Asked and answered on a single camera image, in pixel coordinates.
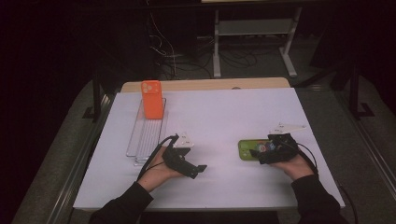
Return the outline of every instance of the green object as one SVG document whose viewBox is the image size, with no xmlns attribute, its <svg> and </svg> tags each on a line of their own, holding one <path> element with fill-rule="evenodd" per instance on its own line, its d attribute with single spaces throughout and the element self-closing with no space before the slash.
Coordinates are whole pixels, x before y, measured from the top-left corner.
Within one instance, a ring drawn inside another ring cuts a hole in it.
<svg viewBox="0 0 396 224">
<path fill-rule="evenodd" d="M 257 161 L 257 158 L 254 158 L 250 154 L 250 150 L 257 150 L 260 146 L 265 145 L 265 143 L 269 142 L 268 139 L 244 139 L 238 142 L 238 151 L 239 158 L 242 161 Z"/>
</svg>

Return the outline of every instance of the hand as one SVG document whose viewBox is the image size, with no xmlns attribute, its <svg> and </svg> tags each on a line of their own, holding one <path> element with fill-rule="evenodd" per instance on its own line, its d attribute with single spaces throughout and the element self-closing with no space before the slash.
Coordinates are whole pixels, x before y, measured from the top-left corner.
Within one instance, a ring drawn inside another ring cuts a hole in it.
<svg viewBox="0 0 396 224">
<path fill-rule="evenodd" d="M 289 161 L 276 162 L 270 165 L 282 169 L 293 181 L 306 175 L 314 174 L 308 163 L 300 155 Z"/>
<path fill-rule="evenodd" d="M 163 161 L 163 152 L 165 149 L 166 147 L 162 147 L 158 151 L 146 172 L 137 181 L 137 183 L 140 184 L 140 186 L 142 186 L 147 192 L 152 192 L 170 178 L 183 176 L 178 171 L 166 166 Z"/>
</svg>

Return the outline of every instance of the black wire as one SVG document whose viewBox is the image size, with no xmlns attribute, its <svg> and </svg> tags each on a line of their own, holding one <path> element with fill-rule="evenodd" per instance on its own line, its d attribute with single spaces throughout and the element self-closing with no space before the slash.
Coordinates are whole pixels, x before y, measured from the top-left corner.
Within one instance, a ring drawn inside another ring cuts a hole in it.
<svg viewBox="0 0 396 224">
<path fill-rule="evenodd" d="M 209 75 L 209 78 L 212 78 L 212 75 L 211 75 L 211 73 L 209 72 L 209 70 L 208 69 L 206 69 L 206 67 L 207 67 L 207 65 L 210 63 L 210 60 L 212 59 L 212 57 L 210 56 L 210 57 L 207 57 L 207 59 L 206 59 L 206 61 L 205 61 L 205 63 L 204 63 L 204 65 L 200 65 L 200 64 L 198 64 L 198 63 L 192 63 L 191 61 L 184 61 L 184 62 L 176 62 L 176 64 L 178 64 L 178 65 L 183 65 L 183 64 L 185 64 L 185 65 L 190 65 L 190 66 L 196 66 L 196 68 L 182 68 L 182 67 L 180 67 L 180 66 L 177 66 L 176 67 L 176 69 L 179 69 L 179 70 L 181 70 L 181 71 L 197 71 L 197 70 L 204 70 L 205 72 L 207 72 L 207 74 Z M 163 65 L 165 65 L 165 66 L 167 66 L 167 67 L 169 67 L 169 68 L 171 68 L 171 69 L 174 69 L 174 67 L 171 65 L 171 64 L 169 64 L 169 63 L 163 63 Z M 169 80 L 169 79 L 173 79 L 175 76 L 170 76 L 170 78 L 169 78 L 169 73 L 166 73 L 166 72 L 164 72 L 165 73 L 165 77 Z"/>
<path fill-rule="evenodd" d="M 200 58 L 203 55 L 207 54 L 208 52 L 212 52 L 213 43 L 211 43 L 211 41 L 209 43 L 207 43 L 207 44 L 206 43 L 203 44 L 202 47 L 198 47 L 198 49 L 196 50 L 196 54 L 194 54 L 195 55 L 194 57 L 195 58 Z M 188 57 L 188 55 L 184 55 L 184 54 L 178 54 L 178 55 L 171 56 L 171 55 L 168 55 L 166 49 L 162 49 L 162 51 L 166 52 L 166 55 L 165 56 L 162 55 L 162 56 L 163 56 L 163 58 L 165 60 L 171 61 L 169 63 L 173 63 L 174 62 L 173 61 L 174 60 L 173 56 L 175 56 L 175 60 L 180 59 L 180 58 L 184 58 L 184 57 Z"/>
<path fill-rule="evenodd" d="M 264 53 L 256 53 L 255 51 L 257 51 L 258 49 L 260 49 L 261 47 L 263 47 L 263 43 L 265 42 L 264 40 L 263 40 L 263 38 L 260 38 L 260 42 L 257 44 L 257 45 L 254 45 L 254 46 L 252 46 L 252 45 L 248 45 L 249 47 L 252 47 L 252 49 L 251 50 L 246 50 L 246 52 L 244 51 L 244 50 L 239 50 L 240 52 L 242 52 L 242 53 L 244 53 L 245 55 L 244 56 L 240 56 L 240 55 L 237 55 L 236 53 L 232 53 L 233 54 L 233 56 L 236 58 L 236 59 L 242 59 L 242 58 L 246 58 L 246 57 L 248 57 L 248 56 L 251 56 L 251 57 L 254 57 L 254 59 L 255 59 L 255 63 L 253 63 L 253 64 L 250 64 L 250 66 L 251 65 L 254 65 L 254 64 L 256 64 L 257 63 L 257 58 L 256 58 L 256 56 L 260 56 L 260 55 L 266 55 L 266 54 L 269 54 L 269 53 L 271 53 L 271 52 L 274 52 L 275 50 L 277 50 L 277 48 L 273 48 L 273 49 L 270 49 L 270 50 L 268 50 L 268 51 L 265 51 Z M 230 44 L 222 44 L 222 46 L 223 47 L 226 47 L 227 49 L 231 49 L 233 46 L 231 46 Z M 245 44 L 238 44 L 238 46 L 239 47 L 245 47 L 246 45 Z"/>
<path fill-rule="evenodd" d="M 234 67 L 234 68 L 249 68 L 251 66 L 251 64 L 248 61 L 247 61 L 247 63 L 241 63 L 241 62 L 231 59 L 230 57 L 227 57 L 225 54 L 220 53 L 220 52 L 219 52 L 219 56 L 225 63 L 227 63 L 228 65 L 230 65 L 231 67 Z"/>
<path fill-rule="evenodd" d="M 237 53 L 237 51 L 234 51 L 234 50 L 229 50 L 229 53 L 231 54 L 231 55 L 233 55 L 234 57 L 235 57 L 235 59 L 245 59 L 245 61 L 247 62 L 247 64 L 248 64 L 248 66 L 253 66 L 253 65 L 256 65 L 257 64 L 257 57 L 255 56 L 255 55 L 253 55 L 253 54 L 250 54 L 250 53 L 245 53 L 244 51 L 242 51 L 242 50 L 239 50 L 241 53 L 244 53 L 245 55 L 240 55 L 240 54 L 238 54 Z M 253 62 L 251 63 L 250 61 L 249 61 L 249 57 L 251 57 L 252 59 L 253 59 Z"/>
<path fill-rule="evenodd" d="M 352 207 L 353 210 L 353 216 L 355 218 L 355 224 L 359 224 L 359 220 L 358 220 L 358 211 L 356 210 L 356 206 L 353 203 L 352 199 L 350 198 L 349 194 L 347 193 L 347 190 L 344 189 L 343 185 L 341 185 L 340 183 L 338 183 L 338 188 L 344 192 L 344 194 L 346 195 L 347 200 L 350 203 L 350 206 Z"/>
<path fill-rule="evenodd" d="M 306 146 L 304 146 L 304 145 L 302 145 L 302 144 L 300 144 L 300 143 L 297 143 L 297 145 L 299 145 L 299 146 L 301 146 L 301 147 L 304 147 L 306 150 L 309 151 L 309 153 L 311 153 L 311 156 L 312 156 L 312 158 L 314 159 L 315 167 L 317 167 L 317 169 L 318 169 L 317 159 L 315 159 L 315 156 L 314 156 L 314 154 L 312 153 L 312 151 L 309 150 L 308 147 L 306 147 Z"/>
<path fill-rule="evenodd" d="M 157 164 L 155 164 L 155 165 L 153 165 L 153 166 L 150 166 L 147 170 L 149 170 L 149 169 L 151 169 L 151 168 L 154 168 L 154 167 L 156 167 L 156 166 L 158 166 L 158 165 L 161 165 L 161 164 L 163 164 L 164 163 L 164 161 L 162 161 L 162 162 L 160 162 L 160 163 L 157 163 Z"/>
<path fill-rule="evenodd" d="M 174 66 L 172 64 L 169 63 L 163 63 L 164 66 L 168 66 L 172 71 L 174 71 Z M 167 80 L 181 80 L 181 78 L 175 74 L 175 72 L 167 72 L 162 68 L 163 74 L 165 75 Z"/>
<path fill-rule="evenodd" d="M 75 208 L 72 207 L 72 211 L 70 212 L 69 216 L 67 217 L 67 222 L 66 222 L 67 224 L 69 224 L 70 221 L 72 220 L 72 216 L 73 216 L 74 211 L 75 211 Z"/>
<path fill-rule="evenodd" d="M 245 53 L 243 50 L 227 50 L 235 59 L 246 59 L 250 53 Z"/>
<path fill-rule="evenodd" d="M 170 73 L 168 73 L 168 72 L 166 72 L 166 71 L 163 69 L 163 66 L 162 66 L 162 65 L 160 65 L 160 69 L 161 69 L 160 75 L 164 75 L 165 78 L 166 78 L 167 80 L 172 80 L 173 75 L 170 74 Z"/>
<path fill-rule="evenodd" d="M 139 180 L 143 174 L 147 171 L 149 164 L 152 162 L 152 160 L 154 159 L 154 157 L 157 155 L 158 151 L 161 149 L 161 147 L 163 146 L 163 144 L 168 141 L 169 139 L 172 139 L 174 136 L 169 136 L 166 137 L 165 139 L 163 139 L 163 141 L 161 141 L 160 144 L 158 144 L 157 147 L 155 147 L 154 151 L 151 153 L 151 155 L 148 157 L 148 160 L 146 161 L 146 163 L 143 165 L 142 169 L 140 170 L 139 176 L 137 177 L 136 181 Z"/>
</svg>

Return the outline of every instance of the table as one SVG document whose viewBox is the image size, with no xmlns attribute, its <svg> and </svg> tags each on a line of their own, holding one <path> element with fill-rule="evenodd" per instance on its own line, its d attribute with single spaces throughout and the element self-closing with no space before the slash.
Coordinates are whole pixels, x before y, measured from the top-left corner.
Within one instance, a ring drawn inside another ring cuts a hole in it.
<svg viewBox="0 0 396 224">
<path fill-rule="evenodd" d="M 163 97 L 167 99 L 167 135 L 187 132 L 195 146 L 186 160 L 194 165 L 206 164 L 207 168 L 195 179 L 173 179 L 154 190 L 151 195 L 155 200 L 148 211 L 277 210 L 297 206 L 290 179 L 282 171 L 238 157 L 240 139 L 265 138 L 279 122 L 307 126 L 292 136 L 312 150 L 320 181 L 345 206 L 297 94 L 288 88 L 286 79 L 162 84 Z M 119 197 L 137 178 L 141 167 L 134 166 L 134 161 L 126 157 L 141 100 L 137 86 L 138 83 L 126 83 L 115 98 L 74 203 L 77 209 L 101 208 Z M 230 90 L 235 86 L 240 89 Z"/>
</svg>

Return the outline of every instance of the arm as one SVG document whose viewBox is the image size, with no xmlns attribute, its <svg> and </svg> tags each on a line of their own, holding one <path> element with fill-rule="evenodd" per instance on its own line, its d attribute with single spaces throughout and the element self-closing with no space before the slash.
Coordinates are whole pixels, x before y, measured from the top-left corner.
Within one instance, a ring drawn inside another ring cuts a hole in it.
<svg viewBox="0 0 396 224">
<path fill-rule="evenodd" d="M 136 223 L 140 214 L 153 200 L 149 193 L 166 180 L 182 176 L 163 163 L 164 150 L 163 147 L 143 176 L 137 182 L 134 182 L 119 198 L 111 200 L 103 208 L 93 213 L 90 223 Z"/>
<path fill-rule="evenodd" d="M 299 223 L 347 223 L 340 215 L 340 204 L 323 188 L 318 177 L 300 155 L 290 161 L 271 165 L 282 169 L 293 180 L 291 186 L 301 216 Z"/>
</svg>

